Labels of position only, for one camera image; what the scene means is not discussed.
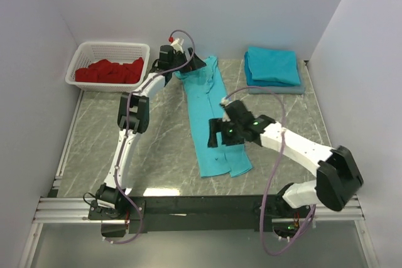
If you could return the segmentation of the turquoise t shirt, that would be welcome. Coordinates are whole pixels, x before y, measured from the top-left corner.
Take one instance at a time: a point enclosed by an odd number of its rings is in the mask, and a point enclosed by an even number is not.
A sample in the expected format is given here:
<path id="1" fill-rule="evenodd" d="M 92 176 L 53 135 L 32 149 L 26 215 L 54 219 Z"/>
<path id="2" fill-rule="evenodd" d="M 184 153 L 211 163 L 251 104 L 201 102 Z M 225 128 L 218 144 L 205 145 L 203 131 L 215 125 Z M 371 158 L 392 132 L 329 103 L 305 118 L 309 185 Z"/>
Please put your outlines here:
<path id="1" fill-rule="evenodd" d="M 204 60 L 206 66 L 198 70 L 180 73 L 187 96 L 188 117 L 199 173 L 202 178 L 229 174 L 240 176 L 253 166 L 244 145 L 226 146 L 222 143 L 220 120 L 224 110 L 220 101 L 227 90 L 218 68 L 218 58 L 210 56 Z"/>

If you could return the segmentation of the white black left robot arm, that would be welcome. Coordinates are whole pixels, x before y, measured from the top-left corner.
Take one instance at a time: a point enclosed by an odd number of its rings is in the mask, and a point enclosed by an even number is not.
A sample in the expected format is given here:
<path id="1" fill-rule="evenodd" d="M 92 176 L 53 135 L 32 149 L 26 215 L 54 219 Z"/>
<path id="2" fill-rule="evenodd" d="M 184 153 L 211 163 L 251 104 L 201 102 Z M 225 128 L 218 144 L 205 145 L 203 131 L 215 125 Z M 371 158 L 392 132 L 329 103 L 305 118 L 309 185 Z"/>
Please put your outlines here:
<path id="1" fill-rule="evenodd" d="M 111 167 L 93 200 L 89 203 L 89 220 L 118 220 L 131 215 L 132 199 L 125 177 L 131 165 L 134 150 L 150 122 L 150 102 L 171 80 L 174 72 L 188 73 L 206 64 L 188 48 L 189 56 L 179 45 L 171 43 L 160 47 L 159 58 L 152 64 L 144 82 L 132 92 L 121 95 L 117 115 L 119 136 Z"/>

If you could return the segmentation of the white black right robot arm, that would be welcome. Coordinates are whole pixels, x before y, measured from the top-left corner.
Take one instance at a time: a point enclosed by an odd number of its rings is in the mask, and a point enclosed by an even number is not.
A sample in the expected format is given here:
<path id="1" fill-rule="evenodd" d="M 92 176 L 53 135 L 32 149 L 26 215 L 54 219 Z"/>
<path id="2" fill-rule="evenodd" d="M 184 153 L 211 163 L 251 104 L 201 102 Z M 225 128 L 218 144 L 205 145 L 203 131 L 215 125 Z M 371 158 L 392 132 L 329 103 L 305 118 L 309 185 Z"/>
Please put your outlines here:
<path id="1" fill-rule="evenodd" d="M 290 158 L 314 176 L 313 181 L 289 183 L 275 195 L 273 208 L 282 217 L 316 204 L 340 212 L 363 186 L 361 172 L 346 147 L 324 146 L 286 129 L 271 117 L 255 117 L 240 100 L 220 105 L 224 115 L 209 120 L 208 147 L 253 142 Z"/>

